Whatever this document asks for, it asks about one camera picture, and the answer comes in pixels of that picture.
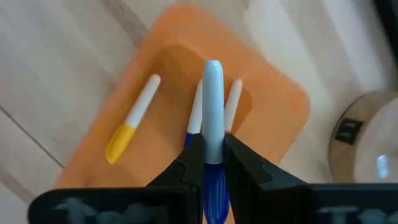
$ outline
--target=orange plastic tray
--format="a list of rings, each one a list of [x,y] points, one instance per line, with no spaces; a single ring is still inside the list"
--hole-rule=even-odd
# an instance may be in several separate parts
[[[149,183],[183,149],[195,89],[209,59],[223,65],[226,96],[235,78],[243,81],[232,133],[278,164],[308,118],[306,93],[205,11],[182,4],[154,24],[55,187]],[[160,87],[130,146],[110,165],[106,145],[153,73],[162,78]]]

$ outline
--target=wooden floor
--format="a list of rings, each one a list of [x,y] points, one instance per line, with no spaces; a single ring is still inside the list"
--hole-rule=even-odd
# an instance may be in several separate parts
[[[51,188],[141,40],[184,0],[0,0],[0,217],[24,223]],[[371,0],[195,0],[310,96],[280,166],[331,181],[327,148],[357,97],[396,88]]]

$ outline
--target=pen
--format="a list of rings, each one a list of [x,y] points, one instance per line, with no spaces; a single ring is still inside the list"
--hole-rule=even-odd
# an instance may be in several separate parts
[[[153,74],[139,94],[126,120],[113,134],[105,152],[110,164],[114,164],[126,150],[159,85],[160,77]]]
[[[197,91],[195,93],[195,99],[193,100],[192,111],[189,117],[189,123],[187,128],[187,135],[185,136],[184,147],[187,147],[194,134],[200,133],[201,118],[202,118],[202,80],[199,81]]]
[[[204,211],[209,224],[224,223],[229,213],[229,195],[225,184],[224,77],[217,60],[209,60],[203,73],[203,126],[205,147]]]

